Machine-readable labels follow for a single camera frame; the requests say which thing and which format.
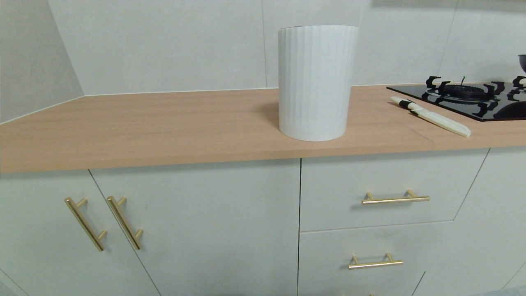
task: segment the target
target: cabinet door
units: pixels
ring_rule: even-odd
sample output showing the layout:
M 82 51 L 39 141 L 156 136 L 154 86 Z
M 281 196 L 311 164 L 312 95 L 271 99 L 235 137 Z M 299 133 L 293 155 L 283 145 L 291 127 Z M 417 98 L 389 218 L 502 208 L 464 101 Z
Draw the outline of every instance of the cabinet door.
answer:
M 97 232 L 99 252 L 64 202 Z M 88 171 L 3 174 L 0 268 L 29 295 L 158 295 Z
M 304 159 L 301 231 L 453 220 L 487 149 Z M 423 202 L 362 204 L 430 196 Z
M 526 261 L 526 147 L 492 148 L 415 296 L 502 289 Z
M 451 223 L 302 233 L 299 295 L 412 295 Z M 353 256 L 359 263 L 371 263 L 387 261 L 386 253 L 403 264 L 349 269 L 356 264 Z
M 298 159 L 92 173 L 162 295 L 296 295 Z

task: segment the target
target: drawer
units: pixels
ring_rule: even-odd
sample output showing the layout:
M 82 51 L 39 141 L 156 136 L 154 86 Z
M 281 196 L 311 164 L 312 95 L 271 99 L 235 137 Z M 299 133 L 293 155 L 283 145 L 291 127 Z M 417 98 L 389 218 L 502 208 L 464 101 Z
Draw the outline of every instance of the drawer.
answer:
M 298 294 L 408 296 L 432 264 L 452 221 L 300 234 Z M 349 269 L 355 262 L 401 265 Z
M 487 149 L 303 159 L 301 231 L 452 220 Z M 430 196 L 429 201 L 362 204 Z

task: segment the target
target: black bowl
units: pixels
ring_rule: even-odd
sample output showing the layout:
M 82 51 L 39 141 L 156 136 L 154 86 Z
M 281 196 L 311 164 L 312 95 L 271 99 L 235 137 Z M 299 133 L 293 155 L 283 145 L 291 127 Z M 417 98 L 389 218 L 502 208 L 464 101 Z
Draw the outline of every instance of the black bowl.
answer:
M 521 63 L 521 68 L 526 72 L 526 54 L 519 55 L 519 63 Z

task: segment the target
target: white wall tile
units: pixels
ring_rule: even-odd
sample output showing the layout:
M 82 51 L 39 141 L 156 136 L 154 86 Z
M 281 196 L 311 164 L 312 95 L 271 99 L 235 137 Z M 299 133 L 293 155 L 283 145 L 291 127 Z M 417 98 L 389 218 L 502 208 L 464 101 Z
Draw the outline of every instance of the white wall tile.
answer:
M 260 0 L 49 0 L 86 95 L 265 87 Z
M 455 0 L 373 0 L 363 11 L 354 85 L 424 83 L 438 73 Z
M 526 54 L 526 1 L 462 0 L 439 75 L 458 81 L 511 81 L 524 75 L 517 55 Z
M 1 0 L 0 120 L 82 96 L 46 0 Z
M 308 25 L 358 26 L 367 0 L 263 0 L 267 86 L 278 87 L 278 30 Z
M 16 296 L 6 285 L 0 285 L 0 296 Z

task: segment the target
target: brass cabinet handle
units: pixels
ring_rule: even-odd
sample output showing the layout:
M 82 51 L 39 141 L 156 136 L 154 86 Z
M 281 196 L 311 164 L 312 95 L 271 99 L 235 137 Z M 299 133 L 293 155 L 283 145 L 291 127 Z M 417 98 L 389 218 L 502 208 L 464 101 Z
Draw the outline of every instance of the brass cabinet handle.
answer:
M 362 200 L 362 204 L 429 201 L 431 199 L 427 195 L 417 196 L 411 189 L 407 189 L 406 192 L 409 195 L 409 197 L 407 198 L 383 199 L 383 200 L 375 200 L 375 197 L 372 196 L 372 193 L 367 192 L 367 197 L 364 200 Z
M 143 229 L 139 228 L 137 232 L 133 231 L 132 226 L 130 225 L 130 223 L 126 219 L 126 216 L 124 216 L 124 213 L 120 208 L 120 206 L 127 201 L 127 198 L 123 196 L 122 198 L 120 198 L 119 201 L 115 201 L 115 198 L 113 196 L 109 196 L 106 200 L 108 201 L 109 207 L 117 217 L 117 220 L 119 220 L 119 223 L 124 228 L 124 232 L 128 236 L 135 250 L 140 250 L 141 247 L 139 239 L 143 234 Z
M 95 231 L 89 225 L 84 215 L 78 210 L 78 208 L 86 204 L 88 200 L 81 199 L 78 203 L 75 203 L 75 201 L 73 201 L 72 198 L 66 198 L 64 201 L 66 202 L 68 208 L 73 213 L 73 216 L 77 218 L 77 221 L 80 223 L 84 231 L 86 231 L 86 234 L 92 240 L 95 247 L 97 247 L 99 252 L 104 251 L 104 245 L 102 244 L 101 240 L 108 232 L 106 230 L 102 230 L 102 232 L 99 235 L 96 235 Z
M 361 269 L 361 268 L 371 268 L 371 267 L 383 267 L 383 266 L 391 266 L 391 265 L 400 265 L 403 264 L 403 260 L 393 260 L 390 253 L 386 253 L 386 257 L 388 261 L 382 261 L 382 262 L 372 262 L 372 263 L 362 263 L 358 261 L 358 258 L 356 256 L 352 257 L 352 260 L 355 262 L 354 264 L 349 265 L 349 269 Z

